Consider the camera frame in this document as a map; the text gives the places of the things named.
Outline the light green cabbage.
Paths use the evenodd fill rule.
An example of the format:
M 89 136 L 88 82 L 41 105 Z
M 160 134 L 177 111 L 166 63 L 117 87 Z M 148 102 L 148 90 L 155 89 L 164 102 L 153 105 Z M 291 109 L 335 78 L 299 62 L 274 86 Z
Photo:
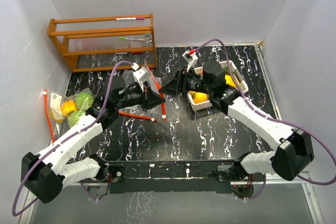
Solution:
M 75 105 L 78 110 L 86 111 L 93 104 L 93 96 L 89 92 L 82 91 L 75 97 Z

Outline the dark green cabbage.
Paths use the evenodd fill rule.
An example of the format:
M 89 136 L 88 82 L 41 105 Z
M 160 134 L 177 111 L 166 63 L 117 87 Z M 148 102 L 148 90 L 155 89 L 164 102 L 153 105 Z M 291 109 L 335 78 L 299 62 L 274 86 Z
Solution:
M 82 115 L 85 115 L 85 111 L 83 110 L 77 110 L 77 111 L 73 111 L 69 116 L 68 116 L 68 126 L 69 127 L 73 127 L 74 125 L 76 125 L 79 122 L 79 119 Z

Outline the yellow bell pepper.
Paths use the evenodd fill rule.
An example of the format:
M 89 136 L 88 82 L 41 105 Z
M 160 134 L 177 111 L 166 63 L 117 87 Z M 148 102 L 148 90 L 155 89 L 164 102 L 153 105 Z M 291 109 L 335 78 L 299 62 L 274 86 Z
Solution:
M 68 100 L 61 104 L 60 106 L 61 115 L 63 117 L 68 117 L 73 111 L 77 111 L 77 107 L 74 100 Z

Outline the clear red zip bag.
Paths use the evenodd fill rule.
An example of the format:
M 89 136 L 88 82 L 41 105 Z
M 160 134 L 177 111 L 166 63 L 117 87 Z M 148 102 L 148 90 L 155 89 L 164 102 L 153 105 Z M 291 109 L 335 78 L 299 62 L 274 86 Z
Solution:
M 90 89 L 84 89 L 69 97 L 60 93 L 44 90 L 44 106 L 51 141 L 61 136 L 61 127 L 73 127 L 79 118 L 92 106 L 94 97 Z

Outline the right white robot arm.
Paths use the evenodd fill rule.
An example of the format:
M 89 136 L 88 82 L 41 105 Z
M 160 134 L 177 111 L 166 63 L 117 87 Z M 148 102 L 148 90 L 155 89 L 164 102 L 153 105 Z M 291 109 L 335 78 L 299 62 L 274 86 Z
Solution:
M 276 122 L 254 105 L 248 106 L 247 99 L 226 83 L 226 71 L 216 61 L 206 62 L 202 74 L 184 68 L 160 92 L 174 97 L 191 91 L 205 93 L 214 108 L 246 125 L 271 147 L 270 152 L 242 155 L 231 167 L 218 172 L 219 176 L 247 180 L 255 173 L 276 173 L 292 181 L 314 160 L 311 137 Z

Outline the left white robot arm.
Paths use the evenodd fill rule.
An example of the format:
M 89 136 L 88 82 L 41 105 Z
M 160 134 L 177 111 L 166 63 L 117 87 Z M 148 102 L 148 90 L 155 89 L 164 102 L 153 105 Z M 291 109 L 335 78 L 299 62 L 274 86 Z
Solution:
M 125 86 L 122 77 L 115 77 L 107 95 L 94 99 L 79 121 L 49 147 L 22 158 L 21 182 L 42 203 L 54 200 L 61 190 L 86 178 L 104 181 L 108 177 L 105 162 L 96 155 L 69 164 L 68 161 L 90 140 L 101 134 L 118 117 L 119 110 L 139 105 L 150 110 L 165 102 L 152 90 L 148 81 L 143 86 L 133 82 Z

